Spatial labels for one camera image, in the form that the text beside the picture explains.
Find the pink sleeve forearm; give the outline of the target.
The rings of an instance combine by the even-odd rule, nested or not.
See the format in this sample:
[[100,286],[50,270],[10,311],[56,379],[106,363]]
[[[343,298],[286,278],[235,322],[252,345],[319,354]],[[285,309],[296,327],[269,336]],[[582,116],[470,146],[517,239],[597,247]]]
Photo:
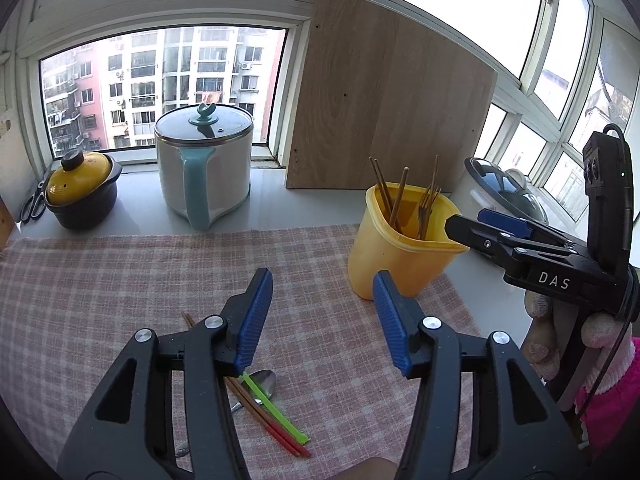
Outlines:
[[626,338],[620,352],[580,418],[592,458],[614,441],[639,400],[639,339]]

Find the right gloved hand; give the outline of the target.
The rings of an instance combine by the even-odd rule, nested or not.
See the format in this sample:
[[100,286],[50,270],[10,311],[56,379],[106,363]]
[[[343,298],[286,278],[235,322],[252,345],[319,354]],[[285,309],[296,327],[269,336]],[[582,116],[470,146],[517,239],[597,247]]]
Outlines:
[[[536,373],[550,382],[561,370],[561,350],[554,318],[558,304],[536,292],[526,292],[524,304],[532,322],[522,344],[522,351]],[[586,373],[585,380],[578,389],[578,405],[585,402],[587,394],[593,397],[597,393],[612,361],[618,354],[622,354],[620,347],[623,342],[626,338],[633,337],[631,327],[605,313],[596,313],[587,318],[580,336],[586,348],[597,351],[597,361]]]

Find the left hand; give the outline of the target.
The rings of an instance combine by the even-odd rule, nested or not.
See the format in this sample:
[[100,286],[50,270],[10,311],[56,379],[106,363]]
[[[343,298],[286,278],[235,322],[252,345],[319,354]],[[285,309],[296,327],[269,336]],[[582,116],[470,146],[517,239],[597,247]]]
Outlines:
[[393,480],[397,465],[382,457],[370,457],[334,474],[330,480]]

